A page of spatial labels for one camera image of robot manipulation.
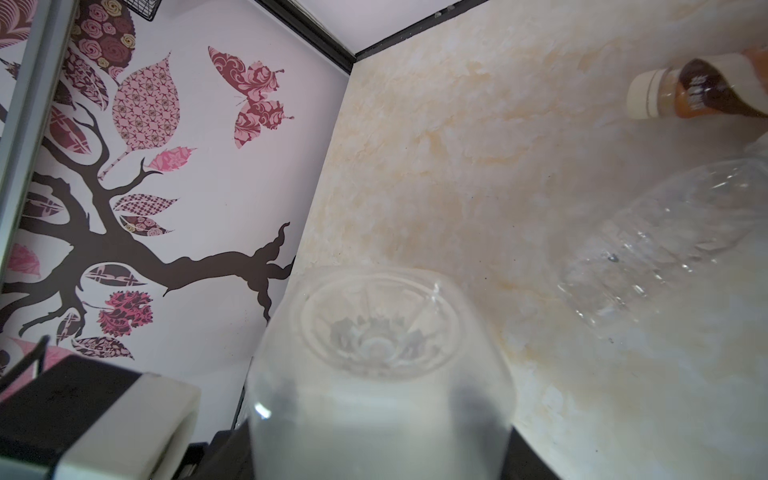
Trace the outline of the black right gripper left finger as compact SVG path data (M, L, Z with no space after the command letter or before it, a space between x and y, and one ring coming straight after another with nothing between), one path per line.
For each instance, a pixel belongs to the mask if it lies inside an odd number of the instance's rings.
M248 422L228 431L226 440L205 454L191 475L196 480L254 480L255 469Z

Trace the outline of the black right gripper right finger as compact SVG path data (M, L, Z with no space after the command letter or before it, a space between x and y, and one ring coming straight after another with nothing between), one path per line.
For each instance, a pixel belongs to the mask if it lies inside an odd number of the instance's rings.
M559 480L559 477L529 446L518 430L509 436L506 480Z

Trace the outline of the tall clear bottle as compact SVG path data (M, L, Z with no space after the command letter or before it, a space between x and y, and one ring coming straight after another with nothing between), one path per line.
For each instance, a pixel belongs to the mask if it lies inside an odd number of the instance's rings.
M497 479L516 395L447 277L320 267L269 321L246 400L259 479Z

